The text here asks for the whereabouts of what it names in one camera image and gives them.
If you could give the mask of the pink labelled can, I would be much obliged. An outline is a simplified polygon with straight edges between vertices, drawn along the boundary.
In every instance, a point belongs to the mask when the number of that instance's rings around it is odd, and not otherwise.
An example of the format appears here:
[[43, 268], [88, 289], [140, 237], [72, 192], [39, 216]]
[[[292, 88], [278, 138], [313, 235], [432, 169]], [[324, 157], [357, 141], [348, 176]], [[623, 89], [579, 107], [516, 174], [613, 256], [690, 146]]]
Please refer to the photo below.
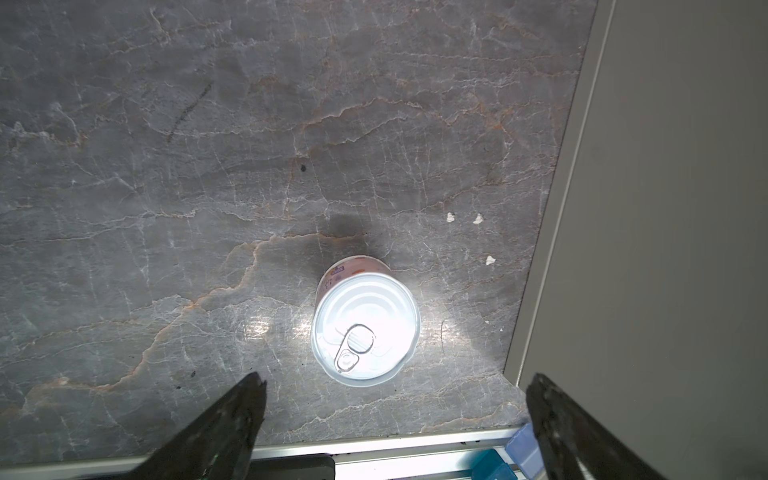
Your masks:
[[421, 327], [411, 291], [381, 260], [354, 255], [331, 265], [315, 295], [312, 352], [336, 382], [368, 388], [392, 380], [415, 353]]

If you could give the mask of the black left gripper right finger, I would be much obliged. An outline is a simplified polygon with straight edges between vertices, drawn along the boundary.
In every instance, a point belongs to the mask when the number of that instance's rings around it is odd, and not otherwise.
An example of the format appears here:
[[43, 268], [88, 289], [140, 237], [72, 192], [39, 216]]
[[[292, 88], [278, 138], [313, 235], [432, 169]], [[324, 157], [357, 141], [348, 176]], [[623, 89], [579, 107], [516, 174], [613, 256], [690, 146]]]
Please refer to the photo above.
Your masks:
[[549, 479], [664, 479], [546, 375], [534, 375], [526, 404]]

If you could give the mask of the grey metal cabinet counter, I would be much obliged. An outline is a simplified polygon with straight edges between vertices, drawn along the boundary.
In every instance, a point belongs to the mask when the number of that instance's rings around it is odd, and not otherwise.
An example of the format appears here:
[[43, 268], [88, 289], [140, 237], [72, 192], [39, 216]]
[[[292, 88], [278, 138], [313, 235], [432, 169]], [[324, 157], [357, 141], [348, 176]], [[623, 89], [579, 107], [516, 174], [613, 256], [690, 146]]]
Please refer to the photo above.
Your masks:
[[508, 353], [669, 479], [767, 475], [767, 5], [601, 1]]

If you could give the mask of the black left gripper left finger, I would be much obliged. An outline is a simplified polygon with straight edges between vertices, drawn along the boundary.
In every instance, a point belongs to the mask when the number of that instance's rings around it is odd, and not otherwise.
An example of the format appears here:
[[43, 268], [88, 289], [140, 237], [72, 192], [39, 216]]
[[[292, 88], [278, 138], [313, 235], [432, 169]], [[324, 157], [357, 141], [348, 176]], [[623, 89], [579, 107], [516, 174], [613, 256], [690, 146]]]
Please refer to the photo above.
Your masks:
[[267, 382], [246, 375], [124, 479], [243, 479], [264, 421]]

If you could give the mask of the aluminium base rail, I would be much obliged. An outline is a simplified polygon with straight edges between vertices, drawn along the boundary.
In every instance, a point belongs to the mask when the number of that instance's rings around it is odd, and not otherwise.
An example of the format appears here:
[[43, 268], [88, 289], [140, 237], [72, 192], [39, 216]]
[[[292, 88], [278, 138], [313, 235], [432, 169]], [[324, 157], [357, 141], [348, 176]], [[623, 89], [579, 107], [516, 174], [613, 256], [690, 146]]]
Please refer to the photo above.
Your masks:
[[[470, 477], [473, 464], [487, 450], [504, 454], [505, 443], [517, 431], [501, 428], [448, 434], [340, 440], [256, 446], [253, 460], [294, 460], [328, 455], [338, 479], [403, 479]], [[85, 479], [119, 475], [144, 462], [144, 456], [65, 461], [3, 467], [3, 479]]]

